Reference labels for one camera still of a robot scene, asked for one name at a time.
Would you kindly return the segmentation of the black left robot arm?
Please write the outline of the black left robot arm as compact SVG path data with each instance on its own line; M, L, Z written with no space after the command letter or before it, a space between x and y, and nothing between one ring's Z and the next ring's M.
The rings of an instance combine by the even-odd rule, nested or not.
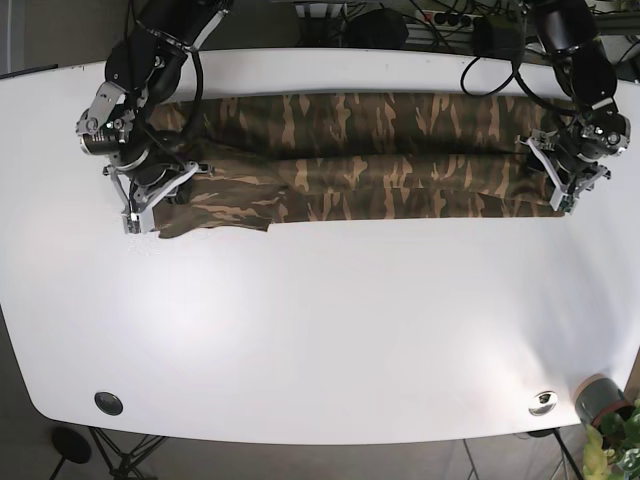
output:
M569 103L562 106L534 92L521 73L527 47L537 42ZM611 178L606 160L631 143L630 120L616 103L618 79L594 16L584 1L518 1L511 17L475 20L472 60L459 86L469 100L496 100L512 83L522 103L546 115L547 127L532 126L517 139L520 152L496 166L467 161L467 185L456 194L470 216L486 218L562 217L584 195Z

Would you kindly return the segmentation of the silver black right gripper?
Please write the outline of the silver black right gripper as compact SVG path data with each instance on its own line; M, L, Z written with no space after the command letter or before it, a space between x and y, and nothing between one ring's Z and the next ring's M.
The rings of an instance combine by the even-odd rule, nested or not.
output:
M153 126L152 112L117 105L105 118L85 110L78 120L81 148L88 155L105 156L102 174L111 181L123 204L127 234L155 229L154 209L161 203L186 204L192 179L210 175L213 168L191 162L182 151L191 138L191 118L174 127ZM129 181L124 189L121 179Z

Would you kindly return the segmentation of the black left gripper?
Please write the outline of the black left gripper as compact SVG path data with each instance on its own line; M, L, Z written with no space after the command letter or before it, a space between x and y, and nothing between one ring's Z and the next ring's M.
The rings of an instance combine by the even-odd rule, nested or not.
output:
M598 163L627 150L631 124L618 110L552 110L550 118L552 132L532 132L516 142L528 149L527 167L544 172L551 181L552 209L572 214L598 181L611 179L611 171Z

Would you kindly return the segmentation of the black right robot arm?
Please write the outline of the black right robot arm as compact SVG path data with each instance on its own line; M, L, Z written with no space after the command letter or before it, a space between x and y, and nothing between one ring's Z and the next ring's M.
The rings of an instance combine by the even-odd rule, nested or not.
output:
M141 11L127 8L123 38L75 131L86 154L107 158L103 174L123 204L128 234L152 231L154 208L161 202L186 203L192 178L212 171L179 149L192 137L202 104L200 47L231 6L229 1L149 1ZM176 91L186 61L192 61L196 76L191 112L178 130L158 130L151 114Z

